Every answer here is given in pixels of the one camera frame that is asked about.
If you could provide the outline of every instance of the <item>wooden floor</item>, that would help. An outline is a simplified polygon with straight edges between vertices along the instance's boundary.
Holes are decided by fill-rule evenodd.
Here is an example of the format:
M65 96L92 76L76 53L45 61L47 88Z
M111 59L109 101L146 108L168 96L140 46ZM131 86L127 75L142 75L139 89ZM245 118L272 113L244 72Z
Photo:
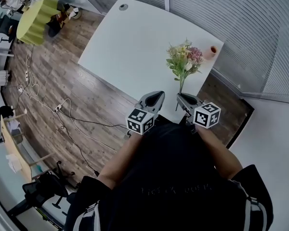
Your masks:
M8 69L13 78L10 86L25 86L27 55L32 53L31 71L40 86L39 96L42 103L54 109L66 98L72 101L71 115L75 118L90 120L108 125L124 124L125 114L136 102L131 97L112 87L98 77L89 74L77 64L86 44L102 21L103 17L92 12L83 11L78 20L72 20L64 26L55 38L46 38L41 46L14 44L14 58L10 58ZM37 86L27 87L29 93L37 91ZM17 88L6 88L4 97L8 105L16 107L19 92ZM209 76L199 93L201 99L208 99L222 108L220 124L213 131L227 144L241 125L249 111L227 87L213 76ZM94 177L93 170L81 156L79 148L68 137L58 115L42 107L33 98L22 95L16 113L24 109L28 114L20 118L21 128L40 156L56 152L46 163L54 167L56 161L62 161L66 172L74 171L75 182L84 175ZM66 101L62 111L68 114L70 102ZM76 125L87 136L93 137L110 148L84 136L73 125L69 117L59 115L74 142L82 149L83 156L92 168L100 171L104 164L116 153L128 138L126 130L121 127L104 127L96 124L76 121Z

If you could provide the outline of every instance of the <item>white table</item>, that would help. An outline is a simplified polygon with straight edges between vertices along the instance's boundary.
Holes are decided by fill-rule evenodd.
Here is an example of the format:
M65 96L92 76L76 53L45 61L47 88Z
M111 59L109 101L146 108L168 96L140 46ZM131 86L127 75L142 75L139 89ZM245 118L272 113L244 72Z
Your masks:
M125 11L119 6L127 4ZM175 111L179 82L166 66L169 45L183 43L186 38L202 51L223 42L170 12L134 0L118 0L107 13L90 39L78 63L126 94L139 100L143 95L163 90L166 98L159 114L180 122L181 108ZM206 61L201 73L187 77L183 92L197 95L217 55Z

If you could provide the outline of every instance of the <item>chair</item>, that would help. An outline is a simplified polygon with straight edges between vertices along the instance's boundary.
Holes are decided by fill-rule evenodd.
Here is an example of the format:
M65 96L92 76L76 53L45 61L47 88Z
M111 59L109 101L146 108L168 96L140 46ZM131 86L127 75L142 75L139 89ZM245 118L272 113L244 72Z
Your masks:
M62 182L62 180L60 178L58 178L57 176L49 174L49 173L41 175L39 178L39 181L41 182L41 184L43 186L47 186L47 189L51 188L52 192L55 195L58 195L60 197L55 204L53 203L53 206L58 208L58 209L61 209L59 204L60 204L62 198L68 197L68 192L65 188L66 184L64 182Z
M16 217L31 207L41 208L54 195L58 195L60 198L53 206L60 209L60 201L63 197L68 197L65 185L58 177L49 172L41 175L35 182L24 184L23 190L25 199L8 212L10 217Z
M60 23L57 21L57 19L50 21L47 23L47 25L49 26L48 35L51 38L56 36L61 30Z
M78 185L75 187L70 182L68 182L66 179L75 175L75 172L71 172L70 174L63 175L61 168L60 168L61 161L57 162L57 167L53 168L53 173L60 179L61 183L65 186L69 186L71 189L76 190L78 188Z
M76 197L76 192L72 192L72 193L66 198L66 200L67 200L70 204L72 204L72 203L74 202L74 200L75 200L75 197Z
M8 41L11 43L16 38L16 32L19 21L9 18L7 15L2 17L0 14L0 33L5 34L9 39L1 39L1 41Z

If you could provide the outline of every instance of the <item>paper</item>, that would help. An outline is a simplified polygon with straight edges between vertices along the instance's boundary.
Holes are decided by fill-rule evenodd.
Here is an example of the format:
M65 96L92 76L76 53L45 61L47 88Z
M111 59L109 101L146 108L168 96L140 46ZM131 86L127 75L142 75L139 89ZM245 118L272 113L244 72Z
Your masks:
M19 126L19 122L17 120L12 120L8 122L8 130L12 132L12 130L17 129Z
M9 166L14 173L17 173L22 169L19 159L15 154L9 154L5 156L9 160Z
M76 15L76 13L74 12L74 11L72 11L72 13L71 14L69 14L69 19L71 19L72 17L74 17Z

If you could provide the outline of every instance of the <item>backpack strap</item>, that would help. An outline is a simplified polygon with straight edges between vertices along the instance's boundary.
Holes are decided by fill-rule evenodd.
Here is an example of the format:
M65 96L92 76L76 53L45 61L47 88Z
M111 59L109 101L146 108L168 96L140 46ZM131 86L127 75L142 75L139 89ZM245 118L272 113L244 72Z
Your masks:
M263 214L263 228L262 231L266 231L267 225L267 215L265 207L258 202L258 200L254 197L251 197L247 194L245 189L242 187L240 182L232 180L232 182L241 189L246 195L246 203L245 203L245 221L244 221L244 229L243 231L250 231L250 216L254 211L261 211Z
M89 206L84 213L78 216L74 224L73 231L79 231L79 228L81 227L81 222L85 218L89 218L90 223L93 224L93 226L90 227L91 229L88 228L86 230L101 231L100 214L98 211L98 202Z

